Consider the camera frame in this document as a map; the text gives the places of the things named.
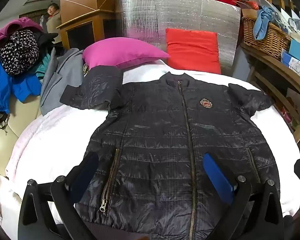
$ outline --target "blue gripper pad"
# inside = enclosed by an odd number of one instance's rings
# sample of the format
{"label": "blue gripper pad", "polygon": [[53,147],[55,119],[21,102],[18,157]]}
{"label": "blue gripper pad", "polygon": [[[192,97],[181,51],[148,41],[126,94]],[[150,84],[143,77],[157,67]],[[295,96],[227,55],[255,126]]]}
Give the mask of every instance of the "blue gripper pad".
{"label": "blue gripper pad", "polygon": [[209,153],[203,156],[202,165],[221,200],[230,205],[234,198],[235,189]]}

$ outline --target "beige sofa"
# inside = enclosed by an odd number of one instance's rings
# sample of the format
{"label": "beige sofa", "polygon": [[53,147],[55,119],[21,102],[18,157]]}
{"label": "beige sofa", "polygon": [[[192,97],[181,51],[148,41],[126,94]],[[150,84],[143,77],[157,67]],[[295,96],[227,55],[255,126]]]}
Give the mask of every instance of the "beige sofa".
{"label": "beige sofa", "polygon": [[23,130],[40,114],[40,97],[29,96],[21,103],[14,96],[10,97],[10,115],[7,133],[0,129],[0,174],[6,176],[5,167],[10,159],[13,147]]}

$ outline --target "white bed sheet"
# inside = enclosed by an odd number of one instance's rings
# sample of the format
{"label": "white bed sheet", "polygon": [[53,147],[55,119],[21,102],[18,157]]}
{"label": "white bed sheet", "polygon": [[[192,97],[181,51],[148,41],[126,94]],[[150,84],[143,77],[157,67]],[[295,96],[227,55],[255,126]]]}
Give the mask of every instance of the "white bed sheet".
{"label": "white bed sheet", "polygon": [[[177,75],[187,73],[209,83],[233,83],[258,90],[249,83],[228,76],[175,70],[161,60],[126,71],[123,83],[157,80],[169,71]],[[107,111],[104,110],[79,110],[63,105],[34,120],[20,136],[6,168],[7,176],[13,182],[13,190],[23,197],[29,179],[47,183],[59,175],[67,175],[81,162],[90,136],[106,116]],[[294,174],[293,167],[300,153],[293,135],[273,106],[256,112],[251,120],[261,130],[276,160],[282,213],[284,216],[294,215],[300,207],[300,180]],[[52,213],[56,222],[61,222],[54,206]]]}
{"label": "white bed sheet", "polygon": [[1,227],[11,240],[18,239],[18,221],[21,198],[11,189],[9,180],[0,175],[0,213]]}

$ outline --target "front zipper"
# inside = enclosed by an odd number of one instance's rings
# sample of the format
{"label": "front zipper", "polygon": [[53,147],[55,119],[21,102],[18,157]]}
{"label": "front zipper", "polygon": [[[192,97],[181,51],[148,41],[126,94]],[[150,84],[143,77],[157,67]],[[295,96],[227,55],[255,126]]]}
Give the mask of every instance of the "front zipper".
{"label": "front zipper", "polygon": [[259,173],[258,173],[258,170],[257,170],[257,166],[256,166],[256,163],[254,161],[254,158],[253,158],[253,155],[252,155],[252,152],[250,151],[249,147],[247,147],[247,152],[248,152],[248,156],[250,158],[250,164],[252,166],[252,169],[256,175],[256,178],[257,178],[257,181],[258,183],[261,183],[261,179],[259,177]]}
{"label": "front zipper", "polygon": [[109,195],[110,195],[110,188],[111,188],[111,182],[112,182],[112,178],[114,175],[114,171],[117,165],[117,161],[118,161],[118,156],[119,156],[119,149],[117,148],[115,150],[115,154],[114,154],[114,160],[112,162],[111,165],[111,169],[110,169],[110,173],[109,173],[109,177],[107,180],[107,183],[102,191],[102,195],[101,195],[101,207],[100,207],[100,211],[101,212],[106,212],[106,205],[108,203],[109,200]]}
{"label": "front zipper", "polygon": [[190,146],[192,210],[191,210],[189,240],[192,240],[194,238],[194,224],[195,224],[195,215],[196,215],[195,213],[196,213],[196,209],[197,209],[196,186],[195,186],[195,166],[194,166],[193,146],[192,146],[192,140],[191,140],[191,135],[190,135],[189,121],[188,121],[188,113],[186,111],[186,101],[185,101],[185,98],[182,93],[182,87],[181,87],[180,81],[178,81],[178,89],[179,89],[179,93],[182,97],[182,106],[183,106],[183,111],[185,114],[186,126],[187,126],[187,132],[188,132],[188,143]]}

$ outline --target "magenta pillow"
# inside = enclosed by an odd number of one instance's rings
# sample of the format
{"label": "magenta pillow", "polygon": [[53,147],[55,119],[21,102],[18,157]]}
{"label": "magenta pillow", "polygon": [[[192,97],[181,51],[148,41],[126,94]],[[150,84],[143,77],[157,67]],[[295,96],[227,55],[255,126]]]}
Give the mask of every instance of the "magenta pillow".
{"label": "magenta pillow", "polygon": [[82,57],[90,69],[100,65],[123,69],[170,56],[144,41],[118,37],[93,43]]}

